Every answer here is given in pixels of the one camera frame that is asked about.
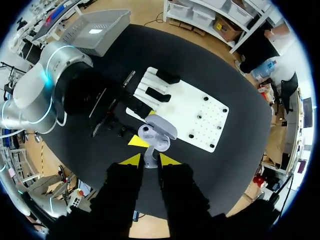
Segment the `office chair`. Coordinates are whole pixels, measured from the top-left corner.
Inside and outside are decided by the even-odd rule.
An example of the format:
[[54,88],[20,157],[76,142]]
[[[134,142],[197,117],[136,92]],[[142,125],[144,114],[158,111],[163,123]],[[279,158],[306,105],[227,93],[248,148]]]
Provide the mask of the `office chair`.
[[274,93],[274,102],[276,103],[276,111],[275,115],[278,114],[279,105],[282,104],[286,113],[293,112],[294,110],[290,108],[290,97],[298,88],[298,78],[296,72],[294,72],[293,76],[289,81],[281,81],[281,90],[280,93],[277,90],[276,85],[274,84],[271,78],[268,78],[262,85],[271,84],[273,93]]
[[293,112],[294,110],[290,108],[290,97],[298,88],[298,78],[296,72],[294,72],[292,78],[289,81],[281,81],[281,93],[280,98],[282,105],[286,113]]

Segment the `yellow marker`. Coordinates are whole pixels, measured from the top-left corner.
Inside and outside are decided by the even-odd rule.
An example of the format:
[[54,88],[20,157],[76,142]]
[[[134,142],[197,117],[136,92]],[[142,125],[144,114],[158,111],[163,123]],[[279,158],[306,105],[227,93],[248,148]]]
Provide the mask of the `yellow marker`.
[[148,148],[149,147],[149,144],[141,139],[139,136],[137,135],[134,135],[130,142],[128,143],[128,145],[131,145],[131,146],[138,146],[138,147],[143,147],[143,148]]
[[124,160],[123,162],[120,162],[119,164],[122,164],[122,165],[131,164],[131,165],[136,165],[138,167],[139,161],[140,161],[140,157],[141,157],[141,154],[138,153],[137,155],[134,155],[134,156],[128,158],[127,160]]
[[218,24],[216,25],[216,28],[217,28],[218,30],[221,30],[222,25],[221,25],[220,23],[218,23]]
[[180,162],[176,161],[176,160],[173,160],[172,158],[160,153],[160,159],[161,159],[161,164],[162,166],[164,165],[169,165],[169,164],[172,164],[172,165],[179,165],[181,164]]

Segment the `black cable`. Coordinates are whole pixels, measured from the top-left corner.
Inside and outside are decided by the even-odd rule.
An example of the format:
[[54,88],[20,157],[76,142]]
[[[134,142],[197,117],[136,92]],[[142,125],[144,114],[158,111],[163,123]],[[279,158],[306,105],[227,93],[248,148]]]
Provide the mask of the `black cable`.
[[281,216],[282,216],[282,212],[283,212],[283,210],[284,210],[284,208],[285,208],[286,201],[287,201],[287,199],[288,199],[288,197],[289,197],[289,193],[290,193],[290,190],[291,190],[291,187],[292,187],[292,183],[293,183],[293,182],[294,182],[294,175],[292,174],[290,187],[289,187],[288,193],[287,193],[287,195],[286,195],[286,197],[285,197],[285,200],[284,200],[283,206],[282,206],[282,208],[281,208],[281,211],[280,211],[280,214],[279,214],[279,219],[280,219],[280,218],[281,218]]
[[40,226],[40,227],[43,227],[43,228],[47,228],[45,225],[41,224],[41,223],[37,223],[37,222],[31,222],[31,224],[33,226]]
[[143,218],[144,216],[145,216],[145,214],[144,214],[144,215],[142,215],[142,216],[140,216],[140,217],[138,217],[138,219]]
[[147,24],[150,24],[150,23],[153,23],[153,22],[157,22],[158,24],[162,24],[162,23],[164,22],[164,20],[163,20],[163,19],[159,19],[159,16],[160,16],[161,14],[163,14],[163,13],[164,13],[163,11],[160,12],[160,13],[156,16],[155,20],[153,20],[153,21],[148,21],[148,22],[146,22],[143,26],[146,26]]

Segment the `white bin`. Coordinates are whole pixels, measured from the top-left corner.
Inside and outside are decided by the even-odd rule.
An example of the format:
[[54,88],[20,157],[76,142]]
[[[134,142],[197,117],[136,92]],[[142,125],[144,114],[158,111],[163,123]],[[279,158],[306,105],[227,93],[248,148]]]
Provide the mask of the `white bin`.
[[256,5],[259,9],[263,10],[267,5],[270,5],[269,0],[247,0]]
[[225,4],[227,0],[202,0],[206,4],[209,4],[211,6],[214,6],[217,9],[222,8],[222,6]]
[[204,6],[194,6],[192,19],[197,24],[208,28],[212,21],[216,19],[216,12]]
[[246,10],[234,3],[234,0],[232,0],[228,14],[242,25],[247,25],[248,22],[255,17],[255,10],[246,2],[244,2],[244,6]]
[[168,2],[170,6],[170,13],[177,17],[186,18],[188,13],[192,12],[192,5],[183,6],[176,3]]

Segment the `storage bin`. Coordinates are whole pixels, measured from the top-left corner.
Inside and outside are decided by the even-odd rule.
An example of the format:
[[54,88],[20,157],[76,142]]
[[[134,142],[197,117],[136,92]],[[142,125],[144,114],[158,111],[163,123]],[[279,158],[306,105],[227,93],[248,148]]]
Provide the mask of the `storage bin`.
[[227,0],[202,0],[206,4],[209,4],[211,6],[214,6],[217,9],[222,8],[222,6],[225,4]]
[[255,9],[246,2],[232,0],[228,14],[242,25],[247,25],[255,17]]
[[177,17],[186,18],[189,13],[192,12],[192,6],[184,6],[183,3],[179,4],[180,2],[174,1],[174,2],[168,2],[170,7],[170,13],[172,15],[175,15]]
[[216,19],[216,12],[204,7],[204,6],[194,6],[193,8],[193,21],[205,28],[209,27],[213,20]]
[[60,39],[85,54],[103,57],[129,24],[129,9],[94,11],[81,15]]
[[256,5],[259,9],[263,10],[267,5],[270,5],[269,0],[247,0]]

